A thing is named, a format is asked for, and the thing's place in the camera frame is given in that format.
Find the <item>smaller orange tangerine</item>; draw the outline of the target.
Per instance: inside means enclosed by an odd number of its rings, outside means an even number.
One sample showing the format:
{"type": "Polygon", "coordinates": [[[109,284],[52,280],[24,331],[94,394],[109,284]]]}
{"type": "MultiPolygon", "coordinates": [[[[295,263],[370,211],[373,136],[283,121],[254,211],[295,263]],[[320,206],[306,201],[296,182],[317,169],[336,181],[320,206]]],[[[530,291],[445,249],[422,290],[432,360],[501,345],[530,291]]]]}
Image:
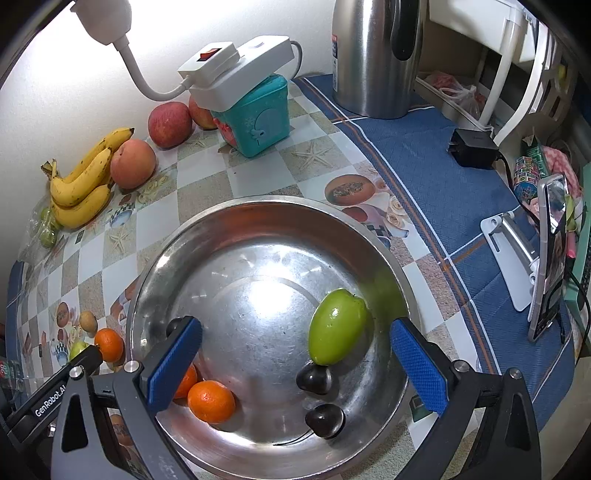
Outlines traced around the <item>smaller orange tangerine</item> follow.
{"type": "Polygon", "coordinates": [[[176,389],[176,393],[174,394],[174,400],[181,400],[187,397],[188,392],[192,388],[192,386],[198,382],[199,376],[197,372],[197,368],[193,364],[187,368],[183,379],[181,380],[180,384],[176,389]]]}

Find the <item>larger orange tangerine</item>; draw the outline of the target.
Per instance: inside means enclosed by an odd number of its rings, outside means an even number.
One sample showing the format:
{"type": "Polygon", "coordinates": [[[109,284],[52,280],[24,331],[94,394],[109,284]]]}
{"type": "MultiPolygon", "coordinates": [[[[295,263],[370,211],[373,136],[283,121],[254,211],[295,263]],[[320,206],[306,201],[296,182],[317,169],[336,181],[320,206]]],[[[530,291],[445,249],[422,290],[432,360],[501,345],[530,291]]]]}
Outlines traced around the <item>larger orange tangerine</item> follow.
{"type": "Polygon", "coordinates": [[[221,424],[235,414],[235,396],[214,380],[195,383],[186,400],[191,413],[205,423],[221,424]]]}

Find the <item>orange tangerine with stem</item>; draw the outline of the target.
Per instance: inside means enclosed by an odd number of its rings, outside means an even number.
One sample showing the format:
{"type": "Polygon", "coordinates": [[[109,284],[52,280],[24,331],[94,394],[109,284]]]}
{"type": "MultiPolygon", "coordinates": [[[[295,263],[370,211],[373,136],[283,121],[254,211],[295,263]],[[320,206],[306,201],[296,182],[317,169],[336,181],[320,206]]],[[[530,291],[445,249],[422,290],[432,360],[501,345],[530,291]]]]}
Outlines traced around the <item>orange tangerine with stem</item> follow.
{"type": "Polygon", "coordinates": [[[97,331],[94,337],[94,345],[107,363],[115,363],[120,360],[124,352],[124,342],[115,330],[103,328],[97,331]]]}

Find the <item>green jujube fruit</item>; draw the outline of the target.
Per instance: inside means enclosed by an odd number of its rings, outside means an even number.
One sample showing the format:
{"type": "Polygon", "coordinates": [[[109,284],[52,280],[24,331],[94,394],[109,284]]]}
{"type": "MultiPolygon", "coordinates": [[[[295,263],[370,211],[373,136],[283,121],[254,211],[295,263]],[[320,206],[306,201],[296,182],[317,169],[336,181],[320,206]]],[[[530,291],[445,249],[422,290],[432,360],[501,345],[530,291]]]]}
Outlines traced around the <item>green jujube fruit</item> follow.
{"type": "Polygon", "coordinates": [[[349,355],[370,321],[363,298],[332,291],[318,305],[308,330],[308,353],[315,364],[331,366],[349,355]]]}
{"type": "Polygon", "coordinates": [[[88,347],[88,344],[83,340],[75,341],[69,350],[69,360],[72,361],[76,356],[78,356],[83,350],[88,347]]]}

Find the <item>brown longan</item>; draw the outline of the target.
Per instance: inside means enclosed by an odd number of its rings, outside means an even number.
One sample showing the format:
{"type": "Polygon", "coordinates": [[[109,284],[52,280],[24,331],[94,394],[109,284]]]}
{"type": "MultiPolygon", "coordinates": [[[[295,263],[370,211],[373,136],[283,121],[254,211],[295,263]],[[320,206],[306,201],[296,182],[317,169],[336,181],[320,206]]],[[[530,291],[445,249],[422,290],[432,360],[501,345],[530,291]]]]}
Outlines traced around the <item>brown longan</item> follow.
{"type": "Polygon", "coordinates": [[[91,311],[85,310],[79,315],[79,326],[87,334],[93,336],[98,329],[98,322],[91,311]]]}

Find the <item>dark plum with stem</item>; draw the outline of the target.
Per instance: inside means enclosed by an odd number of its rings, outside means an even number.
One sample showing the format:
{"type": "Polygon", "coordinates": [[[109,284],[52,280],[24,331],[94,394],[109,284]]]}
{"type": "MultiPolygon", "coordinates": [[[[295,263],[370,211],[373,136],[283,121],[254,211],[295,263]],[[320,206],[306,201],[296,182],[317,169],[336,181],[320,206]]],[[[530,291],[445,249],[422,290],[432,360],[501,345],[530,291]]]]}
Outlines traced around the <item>dark plum with stem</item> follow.
{"type": "Polygon", "coordinates": [[[276,446],[290,446],[301,443],[311,436],[324,440],[335,438],[346,425],[346,413],[341,407],[331,403],[318,405],[304,417],[308,430],[294,439],[276,443],[276,446]]]}

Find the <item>checkered fruit tablecloth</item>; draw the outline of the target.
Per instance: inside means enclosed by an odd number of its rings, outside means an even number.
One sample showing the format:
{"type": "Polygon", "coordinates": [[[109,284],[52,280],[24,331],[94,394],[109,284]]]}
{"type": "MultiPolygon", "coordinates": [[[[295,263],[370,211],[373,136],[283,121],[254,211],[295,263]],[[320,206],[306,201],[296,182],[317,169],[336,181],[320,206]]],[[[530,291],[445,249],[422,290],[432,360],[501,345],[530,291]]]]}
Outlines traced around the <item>checkered fruit tablecloth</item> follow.
{"type": "Polygon", "coordinates": [[[88,340],[84,311],[135,358],[166,320],[190,314],[204,328],[197,371],[228,387],[238,409],[211,426],[174,403],[158,421],[200,475],[297,479],[351,466],[408,413],[410,386],[389,347],[394,315],[418,320],[449,356],[486,366],[470,335],[479,315],[459,304],[462,281],[406,189],[385,178],[374,121],[306,84],[290,86],[288,111],[290,136],[252,159],[218,132],[195,131],[158,153],[139,190],[115,194],[88,226],[17,268],[11,354],[26,392],[88,340]],[[321,398],[296,376],[311,317],[336,289],[362,297],[374,321],[335,366],[328,401],[346,428],[325,441],[304,421],[321,398]]]}

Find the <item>large steel basin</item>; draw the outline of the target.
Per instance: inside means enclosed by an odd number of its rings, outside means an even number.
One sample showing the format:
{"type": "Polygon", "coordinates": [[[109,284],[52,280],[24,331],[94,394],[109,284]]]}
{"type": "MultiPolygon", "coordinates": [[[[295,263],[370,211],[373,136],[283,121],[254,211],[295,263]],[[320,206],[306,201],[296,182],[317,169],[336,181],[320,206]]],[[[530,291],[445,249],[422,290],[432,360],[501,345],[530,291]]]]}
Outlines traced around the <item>large steel basin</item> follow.
{"type": "Polygon", "coordinates": [[[235,394],[238,409],[211,426],[173,403],[156,419],[181,458],[226,479],[324,479],[360,464],[397,427],[409,380],[392,353],[391,323],[422,321],[412,287],[377,235],[323,203],[298,197],[238,199],[182,224],[146,265],[127,318],[129,358],[143,360],[168,322],[190,315],[204,334],[194,362],[235,394]],[[351,354],[332,369],[325,396],[297,387],[308,363],[308,328],[318,304],[346,289],[372,319],[351,354]],[[338,405],[335,438],[311,436],[318,405],[338,405]]]}

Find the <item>white phone stand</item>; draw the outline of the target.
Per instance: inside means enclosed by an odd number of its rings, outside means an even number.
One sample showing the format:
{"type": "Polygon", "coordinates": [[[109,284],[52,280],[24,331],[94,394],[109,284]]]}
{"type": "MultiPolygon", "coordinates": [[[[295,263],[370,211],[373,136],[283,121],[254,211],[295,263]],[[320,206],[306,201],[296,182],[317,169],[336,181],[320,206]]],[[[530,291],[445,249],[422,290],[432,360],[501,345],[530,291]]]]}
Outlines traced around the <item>white phone stand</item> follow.
{"type": "Polygon", "coordinates": [[[515,222],[513,212],[485,218],[480,228],[501,270],[514,308],[524,311],[533,299],[539,254],[515,222]]]}

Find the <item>blue cloth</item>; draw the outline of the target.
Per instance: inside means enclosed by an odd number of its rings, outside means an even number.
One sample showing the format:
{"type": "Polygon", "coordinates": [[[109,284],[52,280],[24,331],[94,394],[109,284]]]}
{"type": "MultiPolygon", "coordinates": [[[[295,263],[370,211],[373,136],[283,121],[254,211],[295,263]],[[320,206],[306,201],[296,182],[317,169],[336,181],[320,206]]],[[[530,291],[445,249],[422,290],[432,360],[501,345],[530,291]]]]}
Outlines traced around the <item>blue cloth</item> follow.
{"type": "Polygon", "coordinates": [[[329,75],[295,83],[366,156],[410,218],[419,236],[415,268],[423,276],[415,295],[421,305],[438,305],[423,316],[426,330],[438,342],[451,340],[449,355],[479,371],[520,369],[544,427],[573,381],[573,333],[563,312],[539,341],[527,339],[527,314],[514,308],[480,228],[483,219],[513,211],[529,239],[537,239],[501,176],[459,166],[447,152],[454,123],[420,96],[405,117],[380,120],[335,104],[329,75]]]}

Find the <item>bag of green limes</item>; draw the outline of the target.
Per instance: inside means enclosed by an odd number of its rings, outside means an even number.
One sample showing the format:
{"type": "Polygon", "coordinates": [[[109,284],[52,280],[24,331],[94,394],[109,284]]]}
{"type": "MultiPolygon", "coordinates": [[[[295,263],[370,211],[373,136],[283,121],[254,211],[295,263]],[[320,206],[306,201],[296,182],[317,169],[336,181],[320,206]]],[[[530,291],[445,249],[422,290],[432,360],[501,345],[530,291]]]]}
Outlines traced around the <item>bag of green limes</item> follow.
{"type": "Polygon", "coordinates": [[[56,220],[47,199],[42,199],[32,210],[25,231],[24,248],[51,250],[57,243],[61,224],[56,220]]]}

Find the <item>yellow banana bunch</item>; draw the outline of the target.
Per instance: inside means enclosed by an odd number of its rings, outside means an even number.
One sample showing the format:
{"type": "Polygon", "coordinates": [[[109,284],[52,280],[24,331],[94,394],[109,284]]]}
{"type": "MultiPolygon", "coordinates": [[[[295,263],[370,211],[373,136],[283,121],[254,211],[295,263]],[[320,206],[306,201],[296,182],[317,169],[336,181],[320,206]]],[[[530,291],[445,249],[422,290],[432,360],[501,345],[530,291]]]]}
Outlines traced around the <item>yellow banana bunch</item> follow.
{"type": "Polygon", "coordinates": [[[57,223],[77,229],[97,216],[111,196],[110,165],[114,153],[134,133],[131,127],[117,128],[99,140],[65,177],[55,159],[41,165],[48,177],[50,212],[57,223]]]}

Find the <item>smartphone on stand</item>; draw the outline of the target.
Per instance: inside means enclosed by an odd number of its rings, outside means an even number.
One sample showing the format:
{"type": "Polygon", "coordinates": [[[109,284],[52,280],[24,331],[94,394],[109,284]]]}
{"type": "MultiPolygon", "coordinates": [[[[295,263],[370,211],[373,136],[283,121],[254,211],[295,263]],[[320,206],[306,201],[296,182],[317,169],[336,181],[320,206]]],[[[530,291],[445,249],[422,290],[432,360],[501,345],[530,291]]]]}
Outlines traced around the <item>smartphone on stand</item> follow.
{"type": "Polygon", "coordinates": [[[538,184],[539,265],[528,314],[528,340],[536,342],[560,310],[566,261],[568,185],[563,174],[543,178],[538,184]]]}

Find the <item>teal plastic box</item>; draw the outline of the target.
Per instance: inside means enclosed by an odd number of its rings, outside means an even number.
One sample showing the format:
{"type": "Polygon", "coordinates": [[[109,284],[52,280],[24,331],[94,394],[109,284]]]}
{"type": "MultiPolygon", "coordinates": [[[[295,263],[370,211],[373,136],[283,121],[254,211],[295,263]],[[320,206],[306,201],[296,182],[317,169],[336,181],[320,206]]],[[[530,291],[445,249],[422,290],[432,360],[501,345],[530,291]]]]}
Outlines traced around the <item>teal plastic box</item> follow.
{"type": "Polygon", "coordinates": [[[211,115],[225,142],[252,158],[290,135],[287,79],[273,74],[230,109],[211,115]]]}

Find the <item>steel thermos jug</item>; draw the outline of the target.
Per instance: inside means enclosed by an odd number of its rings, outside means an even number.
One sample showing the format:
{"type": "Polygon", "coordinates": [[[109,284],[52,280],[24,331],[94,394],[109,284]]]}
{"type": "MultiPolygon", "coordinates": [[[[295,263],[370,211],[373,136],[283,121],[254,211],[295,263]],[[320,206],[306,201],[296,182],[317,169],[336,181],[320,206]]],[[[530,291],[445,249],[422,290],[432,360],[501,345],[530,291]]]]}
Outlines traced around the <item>steel thermos jug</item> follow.
{"type": "Polygon", "coordinates": [[[335,2],[332,96],[339,106],[379,119],[407,114],[426,13],[421,0],[335,2]]]}

